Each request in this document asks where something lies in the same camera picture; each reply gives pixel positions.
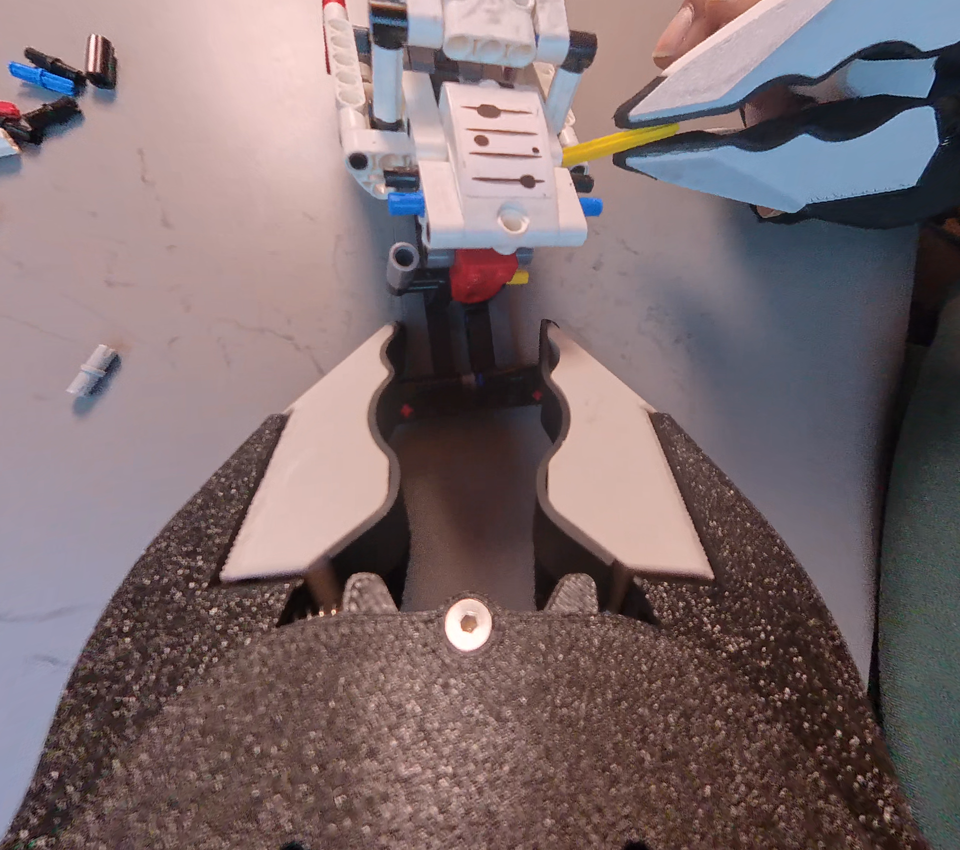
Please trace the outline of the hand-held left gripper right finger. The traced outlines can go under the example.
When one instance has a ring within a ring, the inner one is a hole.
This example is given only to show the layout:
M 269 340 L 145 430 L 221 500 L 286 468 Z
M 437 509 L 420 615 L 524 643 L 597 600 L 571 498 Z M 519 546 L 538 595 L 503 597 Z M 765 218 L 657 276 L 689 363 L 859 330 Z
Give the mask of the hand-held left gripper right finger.
M 536 473 L 534 598 L 545 608 L 566 575 L 585 574 L 601 610 L 651 614 L 641 580 L 714 581 L 651 407 L 544 320 Z

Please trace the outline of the pile of small brick pieces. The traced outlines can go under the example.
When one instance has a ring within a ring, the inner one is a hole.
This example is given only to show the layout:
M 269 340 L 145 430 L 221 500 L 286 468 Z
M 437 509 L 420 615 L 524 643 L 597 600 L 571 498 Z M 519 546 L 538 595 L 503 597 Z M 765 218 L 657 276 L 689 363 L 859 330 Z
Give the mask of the pile of small brick pieces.
M 30 223 L 31 213 L 40 209 L 38 218 L 33 224 L 42 224 L 40 230 L 33 233 L 34 237 L 44 239 L 44 227 L 47 238 L 57 237 L 57 227 L 66 224 L 67 230 L 60 235 L 64 238 L 82 239 L 84 234 L 76 228 L 84 223 L 104 223 L 103 209 L 97 211 L 95 190 L 96 173 L 106 167 L 110 171 L 111 144 L 110 130 L 116 130 L 111 124 L 111 117 L 123 115 L 113 113 L 114 104 L 118 104 L 118 78 L 120 73 L 114 43 L 109 38 L 94 34 L 90 52 L 90 37 L 81 37 L 84 47 L 80 50 L 80 64 L 61 63 L 60 69 L 70 69 L 77 74 L 82 71 L 84 83 L 71 80 L 76 93 L 67 93 L 65 88 L 47 87 L 30 79 L 23 79 L 19 72 L 10 73 L 9 65 L 14 63 L 21 71 L 36 69 L 58 76 L 61 80 L 67 77 L 59 75 L 56 70 L 42 66 L 29 55 L 14 51 L 16 60 L 7 60 L 6 54 L 2 59 L 2 104 L 7 103 L 15 107 L 19 118 L 17 124 L 29 123 L 33 128 L 36 120 L 28 120 L 29 115 L 44 107 L 54 111 L 54 116 L 60 116 L 58 123 L 52 123 L 49 116 L 40 115 L 43 139 L 33 142 L 38 136 L 35 129 L 29 139 L 11 134 L 7 123 L 11 118 L 2 114 L 2 135 L 9 137 L 16 147 L 16 152 L 2 153 L 2 234 L 3 227 L 15 222 Z M 65 120 L 63 105 L 57 107 L 57 101 L 69 98 L 73 101 L 69 111 L 69 120 Z M 106 129 L 106 144 L 98 141 L 98 131 Z M 83 415 L 91 412 L 96 402 L 110 392 L 114 387 L 114 378 L 120 374 L 123 362 L 121 349 L 129 344 L 121 342 L 123 331 L 112 330 L 109 327 L 111 318 L 99 315 L 106 321 L 106 329 L 98 329 L 98 315 L 96 313 L 80 313 L 80 322 L 86 316 L 93 316 L 92 333 L 95 338 L 106 334 L 112 343 L 102 343 L 94 340 L 93 343 L 84 343 L 78 338 L 83 331 L 54 330 L 50 333 L 39 327 L 39 316 L 30 316 L 24 319 L 14 319 L 13 304 L 10 300 L 16 295 L 13 284 L 5 287 L 2 292 L 2 311 L 4 307 L 10 313 L 2 313 L 2 331 L 10 330 L 40 330 L 39 343 L 53 343 L 54 350 L 58 344 L 70 344 L 79 348 L 80 357 L 78 366 L 73 368 L 73 376 L 66 385 L 66 397 L 69 398 L 68 409 Z

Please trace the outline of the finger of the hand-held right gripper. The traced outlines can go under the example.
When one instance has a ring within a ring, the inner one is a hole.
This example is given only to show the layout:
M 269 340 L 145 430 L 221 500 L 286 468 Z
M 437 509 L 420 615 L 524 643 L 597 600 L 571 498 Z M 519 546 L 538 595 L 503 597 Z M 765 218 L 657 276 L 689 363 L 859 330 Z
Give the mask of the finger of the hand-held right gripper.
M 855 59 L 924 59 L 958 43 L 958 0 L 761 0 L 614 114 L 616 126 L 723 114 L 769 85 L 816 85 Z
M 695 129 L 629 148 L 625 170 L 786 214 L 873 215 L 887 195 L 949 192 L 958 175 L 958 97 L 820 103 L 738 131 Z

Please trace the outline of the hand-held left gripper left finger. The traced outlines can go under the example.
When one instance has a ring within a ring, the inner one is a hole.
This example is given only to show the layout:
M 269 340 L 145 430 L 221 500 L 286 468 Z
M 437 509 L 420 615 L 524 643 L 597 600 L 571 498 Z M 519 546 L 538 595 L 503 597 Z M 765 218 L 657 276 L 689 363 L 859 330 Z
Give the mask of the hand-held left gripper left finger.
M 378 408 L 404 350 L 402 326 L 386 324 L 288 408 L 222 583 L 303 579 L 331 609 L 347 579 L 367 572 L 402 604 L 409 521 L 387 441 L 394 425 Z

